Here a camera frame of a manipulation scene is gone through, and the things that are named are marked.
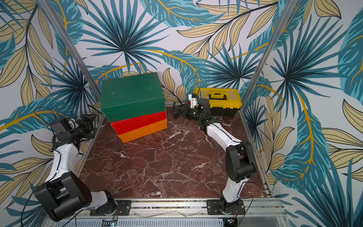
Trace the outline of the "red shoebox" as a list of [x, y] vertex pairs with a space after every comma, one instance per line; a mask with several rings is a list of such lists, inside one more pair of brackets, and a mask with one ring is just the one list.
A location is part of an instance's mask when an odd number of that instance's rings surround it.
[[134, 117], [126, 120], [112, 122], [111, 126], [115, 129], [117, 134], [124, 134], [141, 127], [145, 127], [159, 121], [167, 119], [166, 111], [148, 114], [144, 116]]

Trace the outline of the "green shoebox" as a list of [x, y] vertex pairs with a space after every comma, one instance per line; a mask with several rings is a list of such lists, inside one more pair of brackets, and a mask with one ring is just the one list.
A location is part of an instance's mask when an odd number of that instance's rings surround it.
[[101, 110], [110, 122], [164, 112], [165, 96], [158, 74], [105, 80]]

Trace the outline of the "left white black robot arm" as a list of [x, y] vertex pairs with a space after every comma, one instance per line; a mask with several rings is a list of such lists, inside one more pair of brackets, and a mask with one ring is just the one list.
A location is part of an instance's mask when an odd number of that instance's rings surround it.
[[95, 119], [96, 114], [82, 114], [77, 120], [60, 118], [50, 123], [54, 133], [51, 149], [54, 162], [51, 173], [45, 183], [35, 189], [34, 196], [55, 222], [84, 210], [106, 216], [118, 210], [110, 192], [91, 192], [74, 173], [81, 143], [95, 136]]

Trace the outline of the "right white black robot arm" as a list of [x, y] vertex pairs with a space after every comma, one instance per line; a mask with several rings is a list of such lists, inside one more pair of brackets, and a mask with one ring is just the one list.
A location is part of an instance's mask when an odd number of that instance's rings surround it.
[[223, 128], [211, 114], [208, 99], [197, 99], [189, 95], [189, 104], [173, 105], [174, 118], [180, 116], [195, 121], [202, 131], [213, 138], [226, 152], [225, 167], [228, 175], [227, 184], [221, 193], [217, 205], [210, 205], [211, 215], [231, 214], [242, 209], [240, 197], [248, 180], [256, 173], [256, 166], [251, 143], [241, 141]]

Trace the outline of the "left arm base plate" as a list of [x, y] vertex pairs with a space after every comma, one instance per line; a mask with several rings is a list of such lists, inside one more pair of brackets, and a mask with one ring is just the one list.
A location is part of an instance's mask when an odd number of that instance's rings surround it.
[[91, 210], [90, 216], [128, 216], [131, 208], [131, 200], [116, 200], [107, 202], [101, 207]]

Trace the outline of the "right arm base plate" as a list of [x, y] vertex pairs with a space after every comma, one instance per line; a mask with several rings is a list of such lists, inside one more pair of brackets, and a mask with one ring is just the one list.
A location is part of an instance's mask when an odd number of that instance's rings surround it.
[[207, 200], [208, 215], [233, 215], [245, 214], [248, 207], [242, 200], [228, 203], [222, 199]]

